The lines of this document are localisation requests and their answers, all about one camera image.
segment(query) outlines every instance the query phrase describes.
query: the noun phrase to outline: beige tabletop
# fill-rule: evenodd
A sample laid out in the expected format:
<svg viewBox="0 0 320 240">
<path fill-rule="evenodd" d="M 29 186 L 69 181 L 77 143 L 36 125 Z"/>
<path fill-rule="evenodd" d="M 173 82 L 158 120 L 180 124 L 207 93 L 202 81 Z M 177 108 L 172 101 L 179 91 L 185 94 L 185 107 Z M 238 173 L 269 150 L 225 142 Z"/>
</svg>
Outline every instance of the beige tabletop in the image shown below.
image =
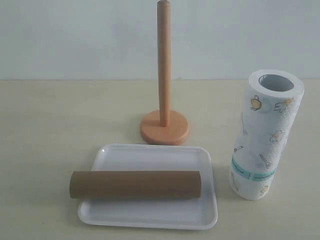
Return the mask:
<svg viewBox="0 0 320 240">
<path fill-rule="evenodd" d="M 320 239 L 320 80 L 304 83 L 270 191 L 249 201 L 228 183 L 246 81 L 173 81 L 172 108 L 190 122 L 184 145 L 211 154 L 218 206 L 212 229 L 188 231 L 86 225 L 69 196 L 72 172 L 89 170 L 100 147 L 144 144 L 156 81 L 0 81 L 1 239 Z"/>
</svg>

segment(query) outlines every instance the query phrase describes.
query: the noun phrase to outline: printed paper towel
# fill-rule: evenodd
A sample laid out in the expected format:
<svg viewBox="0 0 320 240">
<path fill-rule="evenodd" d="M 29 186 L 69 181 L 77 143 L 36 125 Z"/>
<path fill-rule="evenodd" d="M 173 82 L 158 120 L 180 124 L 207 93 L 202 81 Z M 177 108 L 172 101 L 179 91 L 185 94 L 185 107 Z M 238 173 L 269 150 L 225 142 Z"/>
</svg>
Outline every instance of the printed paper towel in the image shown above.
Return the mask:
<svg viewBox="0 0 320 240">
<path fill-rule="evenodd" d="M 258 200 L 268 192 L 303 94 L 302 81 L 290 73 L 250 75 L 229 172 L 230 186 L 241 197 Z"/>
</svg>

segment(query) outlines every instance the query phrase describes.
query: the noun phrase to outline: cardboard tube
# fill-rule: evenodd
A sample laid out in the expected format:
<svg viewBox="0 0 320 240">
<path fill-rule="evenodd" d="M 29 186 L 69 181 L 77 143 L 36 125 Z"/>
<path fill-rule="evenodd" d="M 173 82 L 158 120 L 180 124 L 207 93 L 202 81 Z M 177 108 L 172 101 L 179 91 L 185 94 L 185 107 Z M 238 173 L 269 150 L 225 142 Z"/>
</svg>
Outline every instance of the cardboard tube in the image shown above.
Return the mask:
<svg viewBox="0 0 320 240">
<path fill-rule="evenodd" d="M 192 199 L 201 195 L 198 171 L 75 171 L 72 199 Z"/>
</svg>

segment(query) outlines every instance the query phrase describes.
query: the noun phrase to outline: paper towel holder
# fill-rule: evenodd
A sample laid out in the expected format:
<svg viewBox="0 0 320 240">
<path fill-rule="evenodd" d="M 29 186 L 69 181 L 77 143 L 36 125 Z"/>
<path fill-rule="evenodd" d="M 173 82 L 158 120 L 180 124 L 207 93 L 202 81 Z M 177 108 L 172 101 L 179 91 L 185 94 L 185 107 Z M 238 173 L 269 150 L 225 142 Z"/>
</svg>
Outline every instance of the paper towel holder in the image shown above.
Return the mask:
<svg viewBox="0 0 320 240">
<path fill-rule="evenodd" d="M 140 124 L 142 138 L 148 144 L 180 145 L 189 135 L 188 120 L 179 112 L 170 110 L 171 83 L 171 4 L 157 3 L 158 92 L 159 110 L 147 114 Z"/>
</svg>

